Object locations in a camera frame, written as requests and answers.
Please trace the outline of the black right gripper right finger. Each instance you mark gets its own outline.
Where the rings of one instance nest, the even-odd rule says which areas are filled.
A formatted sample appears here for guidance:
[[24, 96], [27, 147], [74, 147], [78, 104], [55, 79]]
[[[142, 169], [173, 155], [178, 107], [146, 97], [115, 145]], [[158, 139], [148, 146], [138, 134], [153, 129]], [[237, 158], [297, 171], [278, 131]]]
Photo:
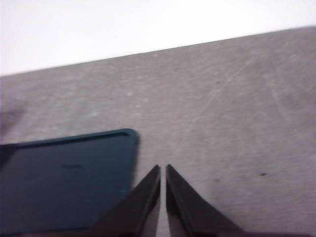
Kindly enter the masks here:
[[166, 166], [166, 209], [173, 237], [218, 237], [244, 230], [205, 201], [172, 166]]

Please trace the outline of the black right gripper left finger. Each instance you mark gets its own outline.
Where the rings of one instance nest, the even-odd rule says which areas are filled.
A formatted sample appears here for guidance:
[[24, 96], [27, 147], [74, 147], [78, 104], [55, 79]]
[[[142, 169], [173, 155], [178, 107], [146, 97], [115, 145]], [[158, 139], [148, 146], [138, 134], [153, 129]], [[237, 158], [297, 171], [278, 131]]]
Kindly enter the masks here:
[[85, 237], [155, 237], [160, 209], [160, 167], [155, 165], [130, 194], [83, 232]]

